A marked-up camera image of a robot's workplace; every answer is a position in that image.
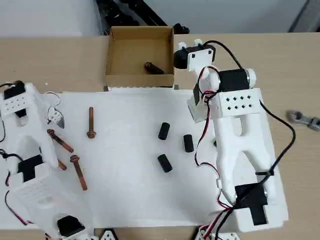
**robotic arm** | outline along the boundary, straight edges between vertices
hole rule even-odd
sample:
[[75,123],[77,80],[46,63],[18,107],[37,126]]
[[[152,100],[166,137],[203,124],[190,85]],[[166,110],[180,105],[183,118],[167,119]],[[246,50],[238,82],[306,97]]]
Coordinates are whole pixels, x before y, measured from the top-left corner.
[[[211,42],[219,43],[226,49],[239,69],[220,71],[212,65],[216,50],[209,44]],[[254,88],[257,79],[254,70],[242,68],[223,43],[209,41],[203,44],[200,39],[194,41],[194,46],[187,47],[184,42],[178,45],[178,51],[174,54],[174,66],[195,72],[197,82],[193,96],[187,101],[194,121],[204,121],[207,111],[211,113],[218,153],[216,165],[220,174],[217,187],[236,206],[232,208],[231,216],[236,223],[235,231],[252,232],[281,227],[287,218],[278,214],[282,206],[277,201],[274,173],[269,172],[276,158],[266,112],[261,107],[261,91]],[[241,122],[241,134],[234,131],[234,119]],[[270,136],[269,145],[266,143],[266,131]],[[242,153],[253,166],[257,183],[234,184],[234,168]],[[255,188],[266,175],[271,176],[268,181]],[[237,203],[239,195],[249,188],[255,188],[253,193],[246,196],[245,201]],[[196,239],[204,238],[202,234],[198,234]]]
[[0,96],[4,149],[23,160],[7,158],[9,190],[52,239],[97,240],[88,206],[57,176],[59,162],[47,134],[49,108],[31,83],[18,81]]

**black machine in background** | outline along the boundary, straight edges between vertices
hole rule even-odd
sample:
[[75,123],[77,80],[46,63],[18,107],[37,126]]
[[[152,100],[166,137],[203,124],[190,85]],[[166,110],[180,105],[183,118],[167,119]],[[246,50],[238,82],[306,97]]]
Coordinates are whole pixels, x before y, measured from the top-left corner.
[[[130,10],[135,12],[149,26],[167,26],[143,0],[120,0],[128,4]],[[96,0],[104,32],[109,35],[112,26],[139,26],[139,22],[132,16],[123,13],[113,0]],[[174,34],[189,34],[189,28],[177,23],[173,26]]]

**white wall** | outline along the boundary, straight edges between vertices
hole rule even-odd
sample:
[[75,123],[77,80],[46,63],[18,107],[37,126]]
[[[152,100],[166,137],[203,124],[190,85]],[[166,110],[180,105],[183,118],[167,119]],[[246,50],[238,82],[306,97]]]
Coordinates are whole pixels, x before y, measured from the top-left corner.
[[306,0],[144,0],[193,34],[287,32]]
[[0,0],[0,37],[94,36],[95,0]]

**cable tie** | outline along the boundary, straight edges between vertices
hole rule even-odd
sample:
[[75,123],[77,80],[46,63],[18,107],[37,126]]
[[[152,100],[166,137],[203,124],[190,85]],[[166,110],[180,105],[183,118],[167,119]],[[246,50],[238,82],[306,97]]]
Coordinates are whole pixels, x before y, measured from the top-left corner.
[[274,176],[275,172],[273,170],[271,170],[271,171],[260,171],[260,172],[256,172],[255,175],[257,175],[257,176]]

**wire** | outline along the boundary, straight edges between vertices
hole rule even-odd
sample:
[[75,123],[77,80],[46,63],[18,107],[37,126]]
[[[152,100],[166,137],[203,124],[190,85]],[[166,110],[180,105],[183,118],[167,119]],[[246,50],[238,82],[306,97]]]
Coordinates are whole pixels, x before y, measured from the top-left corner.
[[20,157],[18,154],[16,153],[6,153],[5,150],[3,150],[2,148],[0,148],[0,155],[4,158],[7,159],[9,157],[15,157],[17,159],[19,159],[20,162],[23,161],[22,157]]
[[217,201],[217,203],[218,203],[221,207],[223,207],[224,209],[230,209],[230,208],[232,208],[232,206],[229,206],[228,204],[226,204],[226,203],[224,203],[224,202],[222,202],[222,201],[220,200],[221,193],[222,193],[222,190],[219,189],[219,193],[218,193],[218,195],[216,196],[216,201]]
[[54,92],[54,91],[47,91],[47,92],[45,92],[43,95],[46,96],[46,95],[49,95],[49,94],[52,94],[52,95],[54,95],[54,96],[56,96],[56,97],[58,98],[57,103],[56,103],[55,105],[53,105],[54,107],[58,106],[58,105],[61,103],[61,98],[60,98],[60,96],[59,96],[56,92]]
[[6,138],[5,122],[4,122],[4,120],[2,118],[1,118],[1,121],[2,121],[2,126],[3,126],[3,138],[0,140],[0,143],[2,143]]
[[10,191],[7,191],[5,196],[4,196],[4,203],[6,205],[6,207],[10,210],[10,212],[25,226],[27,226],[28,224],[33,224],[33,222],[31,221],[25,221],[22,219],[22,217],[20,217],[9,205],[7,202],[7,197]]
[[0,88],[5,87],[5,86],[11,87],[12,85],[14,85],[14,84],[13,84],[13,83],[10,83],[10,82],[6,82],[6,83],[1,84],[1,85],[0,85]]
[[204,233],[204,235],[203,235],[203,238],[204,238],[204,239],[206,239],[206,238],[210,235],[212,229],[214,229],[214,227],[215,227],[215,225],[217,224],[219,218],[220,218],[220,217],[222,216],[222,214],[225,213],[226,211],[227,211],[227,209],[221,211],[221,212],[214,218],[214,220],[210,223],[209,227],[207,228],[207,230],[205,231],[205,233]]
[[201,95],[204,95],[204,93],[201,91],[200,87],[199,87],[199,83],[200,83],[200,79],[202,78],[203,74],[204,74],[204,71],[205,69],[208,68],[208,69],[212,69],[214,71],[216,71],[217,73],[219,72],[218,68],[216,66],[204,66],[202,68],[202,70],[200,71],[200,74],[199,74],[199,77],[198,77],[198,80],[197,80],[197,86],[198,86],[198,90],[199,92],[201,93]]
[[228,54],[233,58],[233,60],[235,61],[235,63],[238,65],[238,67],[240,69],[244,69],[240,62],[237,60],[236,56],[231,52],[231,50],[226,46],[224,45],[222,42],[219,42],[219,41],[216,41],[216,40],[210,40],[210,41],[206,41],[203,46],[205,47],[207,44],[218,44],[220,45],[221,47],[223,47],[227,52]]
[[269,169],[269,173],[268,175],[266,175],[260,182],[258,182],[258,184],[252,185],[253,187],[249,187],[241,196],[239,196],[236,200],[236,203],[233,207],[231,207],[229,210],[227,210],[226,215],[224,216],[224,218],[222,219],[222,221],[220,222],[219,226],[216,229],[215,232],[215,238],[214,240],[218,240],[218,236],[219,236],[219,231],[221,229],[221,227],[224,225],[224,223],[226,222],[226,220],[228,219],[228,217],[231,215],[231,213],[234,211],[234,209],[236,209],[236,207],[254,190],[256,189],[258,186],[263,185],[269,178],[271,175],[273,175],[274,173],[274,169],[276,168],[276,166],[279,164],[280,160],[283,158],[283,156],[287,153],[287,151],[293,146],[293,144],[296,141],[296,131],[295,129],[288,124],[286,121],[284,121],[283,119],[281,119],[280,117],[276,116],[275,114],[273,114],[260,100],[260,105],[261,107],[266,111],[267,114],[269,114],[271,117],[273,117],[274,119],[278,120],[279,122],[281,122],[282,124],[284,124],[285,126],[287,126],[291,132],[292,132],[292,139],[290,141],[290,143],[281,151],[281,153],[279,154],[279,156],[276,158],[275,162],[271,165],[270,169]]
[[204,129],[203,129],[202,135],[201,135],[201,137],[200,137],[200,139],[199,139],[199,141],[198,141],[198,143],[197,143],[197,145],[196,145],[196,150],[195,150],[195,153],[194,153],[194,162],[195,162],[195,164],[196,164],[197,167],[200,167],[200,166],[209,166],[209,167],[213,168],[214,171],[215,171],[215,173],[216,173],[216,175],[217,175],[217,177],[218,177],[218,179],[220,179],[220,174],[219,174],[217,168],[216,168],[214,165],[212,165],[212,164],[209,163],[209,162],[205,162],[205,161],[199,163],[199,162],[198,162],[198,159],[197,159],[197,152],[198,152],[199,144],[200,144],[200,142],[202,141],[202,139],[204,139],[204,137],[205,137],[205,135],[206,135],[206,133],[207,133],[207,130],[208,130],[209,122],[210,122],[210,112],[211,112],[211,111],[210,111],[210,106],[209,106],[209,97],[207,97],[207,100],[208,100],[208,101],[206,102],[207,114],[206,114],[205,125],[204,125]]

